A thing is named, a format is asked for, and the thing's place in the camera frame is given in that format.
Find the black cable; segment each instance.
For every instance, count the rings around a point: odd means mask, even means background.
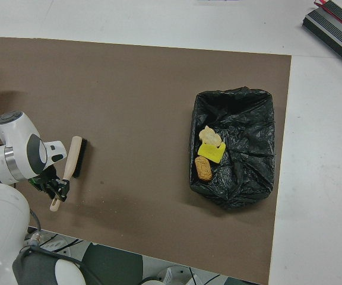
[[[58,235],[58,234],[56,234],[56,235],[54,235],[53,237],[49,238],[48,240],[46,240],[45,242],[43,242],[43,243],[42,243],[41,245],[39,245],[39,246],[45,245],[46,243],[52,241],[54,238],[56,238],[57,235]]]
[[[76,239],[76,240],[74,240],[73,242],[71,242],[71,243],[69,243],[69,244],[63,246],[62,248],[58,248],[58,249],[56,249],[56,250],[54,250],[54,251],[52,251],[52,252],[59,252],[59,251],[62,251],[63,249],[66,249],[66,248],[69,248],[69,247],[72,246],[72,245],[75,245],[78,241],[79,241],[79,239]]]
[[[98,276],[96,276],[92,271],[90,271],[90,269],[84,264],[82,263],[80,260],[77,260],[75,258],[72,257],[68,257],[68,256],[64,256],[61,254],[56,254],[54,252],[51,251],[47,251],[43,248],[40,248],[39,246],[31,246],[30,249],[28,249],[29,251],[35,251],[38,252],[40,254],[45,254],[45,255],[49,255],[50,257],[55,257],[58,259],[62,259],[62,260],[66,260],[66,261],[70,261],[74,264],[77,264],[80,266],[80,268],[82,268],[86,273],[88,273],[90,276],[92,276],[94,278],[94,280],[96,281],[96,283],[98,285],[103,285],[103,283],[101,282],[101,280],[98,278]]]
[[[218,276],[221,276],[220,274],[216,275],[213,278],[210,278],[207,282],[204,283],[204,285],[207,285],[210,281],[212,281],[213,279],[216,279]]]
[[[189,272],[191,272],[192,279],[194,279],[194,284],[196,285],[196,280],[191,268],[189,268]]]
[[[40,221],[39,221],[38,216],[37,216],[37,215],[34,213],[34,211],[31,210],[31,209],[30,209],[30,214],[31,214],[31,216],[33,216],[33,218],[34,218],[34,220],[35,220],[35,222],[36,222],[36,225],[37,225],[37,229],[38,229],[38,231],[40,232],[40,231],[42,230],[42,227],[40,226]]]

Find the bin lined with black bag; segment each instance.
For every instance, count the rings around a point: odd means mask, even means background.
[[[210,161],[213,178],[199,180],[194,164],[199,133],[209,126],[226,144],[220,163]],[[274,107],[272,95],[247,87],[205,91],[197,95],[192,113],[189,184],[193,191],[225,209],[254,204],[273,190]]]

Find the brown table surface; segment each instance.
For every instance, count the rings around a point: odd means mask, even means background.
[[[45,141],[89,140],[66,203],[25,195],[47,230],[265,284],[273,243],[290,56],[0,38],[0,114],[22,110]],[[224,211],[188,185],[195,96],[273,94],[273,193]],[[65,162],[56,164],[62,175]]]

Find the red cable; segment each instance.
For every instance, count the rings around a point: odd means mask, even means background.
[[[314,4],[317,6],[317,7],[321,7],[323,8],[323,10],[327,13],[329,13],[330,15],[332,15],[333,17],[335,17],[341,24],[342,24],[342,19],[340,19],[337,15],[335,15],[331,10],[329,10],[326,6],[324,6],[323,4],[320,4],[320,3],[317,3],[316,0],[314,2]]]

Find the yellow sponge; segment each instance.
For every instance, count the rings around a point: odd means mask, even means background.
[[[199,156],[204,156],[205,158],[216,162],[220,163],[221,159],[224,156],[224,151],[226,148],[225,143],[221,143],[219,147],[215,147],[214,145],[211,144],[204,144],[202,143],[197,154]]]

